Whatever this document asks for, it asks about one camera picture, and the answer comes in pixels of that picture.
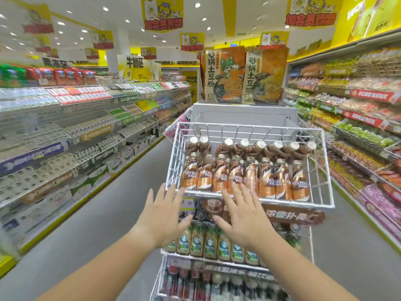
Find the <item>person's left hand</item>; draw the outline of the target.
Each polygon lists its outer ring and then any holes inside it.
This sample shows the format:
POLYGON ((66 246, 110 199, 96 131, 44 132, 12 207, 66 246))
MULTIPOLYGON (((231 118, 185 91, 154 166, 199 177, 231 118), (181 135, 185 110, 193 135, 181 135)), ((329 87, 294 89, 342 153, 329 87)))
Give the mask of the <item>person's left hand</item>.
POLYGON ((184 188, 175 192, 176 211, 166 208, 166 184, 163 183, 154 195, 154 211, 151 214, 140 214, 136 224, 129 231, 129 236, 141 247, 154 250, 163 248, 177 239, 181 233, 174 233, 175 225, 179 222, 179 213, 183 202, 184 188))

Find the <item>person's right forearm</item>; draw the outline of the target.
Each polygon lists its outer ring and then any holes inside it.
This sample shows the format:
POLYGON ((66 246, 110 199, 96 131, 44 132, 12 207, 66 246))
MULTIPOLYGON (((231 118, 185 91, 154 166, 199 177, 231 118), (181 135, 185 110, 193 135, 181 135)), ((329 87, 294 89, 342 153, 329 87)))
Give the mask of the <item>person's right forearm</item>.
POLYGON ((359 301, 274 232, 252 236, 247 246, 295 301, 359 301))

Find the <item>person's left forearm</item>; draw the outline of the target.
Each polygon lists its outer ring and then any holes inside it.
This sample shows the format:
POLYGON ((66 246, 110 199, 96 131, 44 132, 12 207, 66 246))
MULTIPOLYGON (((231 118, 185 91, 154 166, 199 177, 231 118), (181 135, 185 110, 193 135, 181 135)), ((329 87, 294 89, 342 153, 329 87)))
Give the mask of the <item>person's left forearm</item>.
POLYGON ((143 262, 163 244, 161 235, 133 228, 35 301, 116 301, 143 262))

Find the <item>row of green label bottles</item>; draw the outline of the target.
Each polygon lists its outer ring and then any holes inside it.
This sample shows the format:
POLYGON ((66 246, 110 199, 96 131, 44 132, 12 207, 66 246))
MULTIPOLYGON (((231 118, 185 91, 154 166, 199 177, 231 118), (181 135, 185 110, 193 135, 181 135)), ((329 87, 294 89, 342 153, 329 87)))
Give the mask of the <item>row of green label bottles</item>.
POLYGON ((162 249, 164 253, 267 268, 255 252, 232 242, 211 223, 192 223, 177 239, 162 249))

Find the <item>brown shelf sign strip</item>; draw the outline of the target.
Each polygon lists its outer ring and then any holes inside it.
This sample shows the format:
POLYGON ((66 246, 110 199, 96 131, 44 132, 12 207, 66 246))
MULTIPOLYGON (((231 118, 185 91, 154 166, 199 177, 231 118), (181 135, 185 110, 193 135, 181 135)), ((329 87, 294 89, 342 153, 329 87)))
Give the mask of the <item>brown shelf sign strip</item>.
MULTIPOLYGON (((201 207, 208 218, 213 219, 213 215, 217 215, 231 223, 231 216, 224 199, 202 199, 201 207)), ((323 223, 326 219, 323 211, 307 207, 282 206, 274 203, 263 203, 262 207, 271 223, 297 223, 313 226, 323 223)))

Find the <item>row of dark drink bottles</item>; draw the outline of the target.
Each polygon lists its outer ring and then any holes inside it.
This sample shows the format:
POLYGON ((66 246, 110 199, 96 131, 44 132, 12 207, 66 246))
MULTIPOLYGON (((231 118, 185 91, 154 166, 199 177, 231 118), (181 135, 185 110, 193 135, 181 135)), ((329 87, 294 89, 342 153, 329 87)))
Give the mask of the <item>row of dark drink bottles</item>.
POLYGON ((182 262, 160 268, 151 301, 294 300, 271 274, 182 262))

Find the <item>long store shelf with milk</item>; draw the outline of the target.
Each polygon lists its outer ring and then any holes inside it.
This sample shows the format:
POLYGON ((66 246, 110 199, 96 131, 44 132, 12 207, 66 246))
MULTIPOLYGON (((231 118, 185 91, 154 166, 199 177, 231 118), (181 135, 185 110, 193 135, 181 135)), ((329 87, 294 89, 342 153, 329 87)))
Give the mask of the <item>long store shelf with milk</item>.
POLYGON ((0 279, 163 138, 191 81, 0 65, 0 279))

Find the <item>rows of white milk cartons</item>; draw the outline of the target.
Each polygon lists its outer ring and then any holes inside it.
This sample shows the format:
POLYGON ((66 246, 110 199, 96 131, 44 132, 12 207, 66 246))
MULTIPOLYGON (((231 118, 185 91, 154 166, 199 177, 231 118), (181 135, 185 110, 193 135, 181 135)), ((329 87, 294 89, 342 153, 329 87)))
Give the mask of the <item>rows of white milk cartons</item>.
POLYGON ((158 124, 156 116, 134 116, 133 121, 112 132, 112 125, 83 136, 49 143, 6 158, 0 151, 0 211, 31 205, 44 195, 62 187, 85 170, 116 154, 134 137, 158 124))

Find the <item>pile of pink packets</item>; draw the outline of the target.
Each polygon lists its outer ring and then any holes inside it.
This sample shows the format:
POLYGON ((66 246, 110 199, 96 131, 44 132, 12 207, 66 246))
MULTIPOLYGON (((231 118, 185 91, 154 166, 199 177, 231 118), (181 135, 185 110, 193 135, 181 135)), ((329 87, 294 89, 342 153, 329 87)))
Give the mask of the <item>pile of pink packets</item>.
POLYGON ((360 194, 368 212, 401 243, 401 207, 373 184, 365 186, 360 194))

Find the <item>pile of light green packets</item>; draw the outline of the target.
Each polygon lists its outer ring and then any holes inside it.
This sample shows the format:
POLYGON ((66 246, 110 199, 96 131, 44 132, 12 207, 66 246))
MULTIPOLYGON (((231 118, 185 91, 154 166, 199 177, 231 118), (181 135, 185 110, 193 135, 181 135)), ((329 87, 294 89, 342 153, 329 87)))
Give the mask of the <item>pile of light green packets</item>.
POLYGON ((387 148, 401 141, 401 138, 387 131, 381 131, 379 128, 355 120, 344 119, 335 124, 334 127, 382 148, 387 148))

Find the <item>long store shelf with snacks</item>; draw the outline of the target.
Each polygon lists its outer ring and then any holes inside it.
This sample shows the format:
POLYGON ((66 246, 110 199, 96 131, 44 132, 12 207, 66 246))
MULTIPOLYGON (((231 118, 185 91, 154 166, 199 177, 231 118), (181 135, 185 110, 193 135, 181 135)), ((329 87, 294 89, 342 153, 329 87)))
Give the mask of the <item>long store shelf with snacks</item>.
POLYGON ((401 26, 292 57, 283 95, 323 129, 321 171, 401 255, 401 26))

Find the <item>white pillar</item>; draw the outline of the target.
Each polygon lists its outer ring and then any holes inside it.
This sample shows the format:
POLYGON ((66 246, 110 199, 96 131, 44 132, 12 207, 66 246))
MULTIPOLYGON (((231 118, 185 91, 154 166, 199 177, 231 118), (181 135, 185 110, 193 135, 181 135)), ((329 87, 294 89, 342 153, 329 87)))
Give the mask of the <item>white pillar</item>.
POLYGON ((108 49, 106 53, 106 61, 108 64, 109 74, 112 76, 119 75, 118 55, 127 55, 131 53, 129 34, 126 30, 119 27, 109 28, 113 34, 113 49, 108 49))

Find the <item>row of red packets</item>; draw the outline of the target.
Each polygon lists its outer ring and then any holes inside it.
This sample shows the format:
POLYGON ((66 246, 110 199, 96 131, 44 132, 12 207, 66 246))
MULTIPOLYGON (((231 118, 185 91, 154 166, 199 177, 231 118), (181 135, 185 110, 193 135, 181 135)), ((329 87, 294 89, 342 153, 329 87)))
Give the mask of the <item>row of red packets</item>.
POLYGON ((38 87, 96 85, 96 73, 78 68, 27 68, 26 79, 38 87))

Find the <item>row of green packets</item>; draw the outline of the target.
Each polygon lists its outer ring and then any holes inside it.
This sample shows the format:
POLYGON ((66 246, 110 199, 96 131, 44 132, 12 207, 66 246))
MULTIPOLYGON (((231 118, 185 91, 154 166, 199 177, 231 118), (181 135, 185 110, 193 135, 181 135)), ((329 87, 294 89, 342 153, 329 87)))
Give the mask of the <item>row of green packets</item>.
POLYGON ((27 86, 26 69, 7 64, 0 65, 0 88, 27 86))

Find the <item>yellow wall poster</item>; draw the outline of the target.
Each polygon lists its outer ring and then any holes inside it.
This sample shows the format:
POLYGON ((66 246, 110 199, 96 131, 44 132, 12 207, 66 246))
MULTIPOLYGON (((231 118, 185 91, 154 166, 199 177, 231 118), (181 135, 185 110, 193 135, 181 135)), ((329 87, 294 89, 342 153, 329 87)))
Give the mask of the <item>yellow wall poster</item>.
POLYGON ((332 47, 401 28, 401 0, 343 0, 332 47))

